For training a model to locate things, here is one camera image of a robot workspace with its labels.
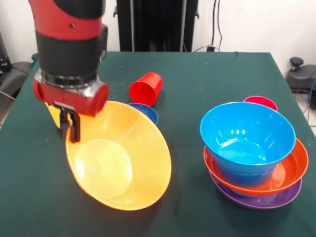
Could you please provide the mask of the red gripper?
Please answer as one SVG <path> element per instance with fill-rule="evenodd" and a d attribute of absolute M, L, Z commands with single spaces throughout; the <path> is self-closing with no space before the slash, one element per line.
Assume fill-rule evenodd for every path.
<path fill-rule="evenodd" d="M 70 113 L 72 120 L 71 125 L 71 142 L 80 141 L 80 116 L 84 114 L 94 117 L 104 107 L 109 94 L 109 87 L 106 83 L 96 78 L 86 87 L 82 88 L 61 88 L 48 84 L 42 78 L 38 71 L 33 79 L 33 92 L 35 97 L 49 105 L 71 109 L 75 112 Z M 69 127 L 68 113 L 60 112 L 60 134 L 66 138 Z"/>

